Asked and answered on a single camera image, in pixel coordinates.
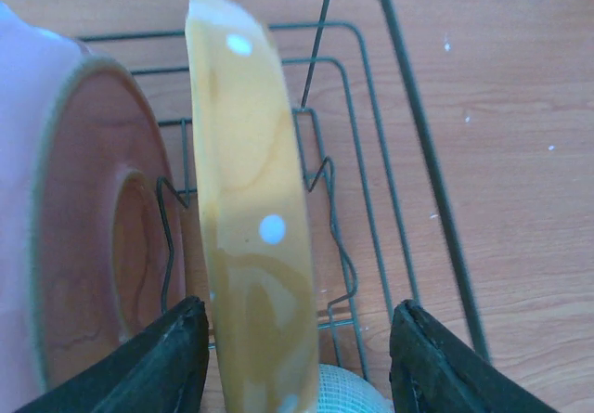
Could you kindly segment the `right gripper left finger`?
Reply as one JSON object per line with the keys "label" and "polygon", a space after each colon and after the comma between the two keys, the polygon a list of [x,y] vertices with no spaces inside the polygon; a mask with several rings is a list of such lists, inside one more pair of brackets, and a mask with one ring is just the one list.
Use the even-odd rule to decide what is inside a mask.
{"label": "right gripper left finger", "polygon": [[198,412],[209,364],[205,303],[188,296],[20,412]]}

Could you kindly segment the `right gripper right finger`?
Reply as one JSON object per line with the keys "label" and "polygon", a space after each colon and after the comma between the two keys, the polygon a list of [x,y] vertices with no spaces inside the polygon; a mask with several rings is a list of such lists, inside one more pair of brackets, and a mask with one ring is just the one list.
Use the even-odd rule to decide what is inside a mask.
{"label": "right gripper right finger", "polygon": [[552,412],[412,300],[394,309],[390,383],[397,412]]}

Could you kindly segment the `pale green ceramic bowl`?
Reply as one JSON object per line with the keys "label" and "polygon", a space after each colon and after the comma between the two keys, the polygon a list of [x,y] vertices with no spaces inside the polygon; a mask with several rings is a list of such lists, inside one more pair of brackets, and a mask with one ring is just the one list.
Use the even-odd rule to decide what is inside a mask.
{"label": "pale green ceramic bowl", "polygon": [[319,365],[317,412],[391,413],[391,400],[353,372],[328,364]]}

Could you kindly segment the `pink scalloped plate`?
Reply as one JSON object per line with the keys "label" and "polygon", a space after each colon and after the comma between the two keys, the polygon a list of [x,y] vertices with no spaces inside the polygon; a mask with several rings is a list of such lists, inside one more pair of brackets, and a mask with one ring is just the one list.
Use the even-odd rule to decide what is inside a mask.
{"label": "pink scalloped plate", "polygon": [[171,168],[121,64],[1,9],[1,408],[94,365],[185,295]]}

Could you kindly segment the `yellow dotted scalloped plate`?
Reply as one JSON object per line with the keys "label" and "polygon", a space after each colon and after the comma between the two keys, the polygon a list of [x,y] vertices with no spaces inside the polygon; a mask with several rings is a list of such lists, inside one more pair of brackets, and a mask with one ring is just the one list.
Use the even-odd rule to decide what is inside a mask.
{"label": "yellow dotted scalloped plate", "polygon": [[229,412],[313,412],[311,241],[287,87],[264,24],[189,0],[185,27],[202,250]]}

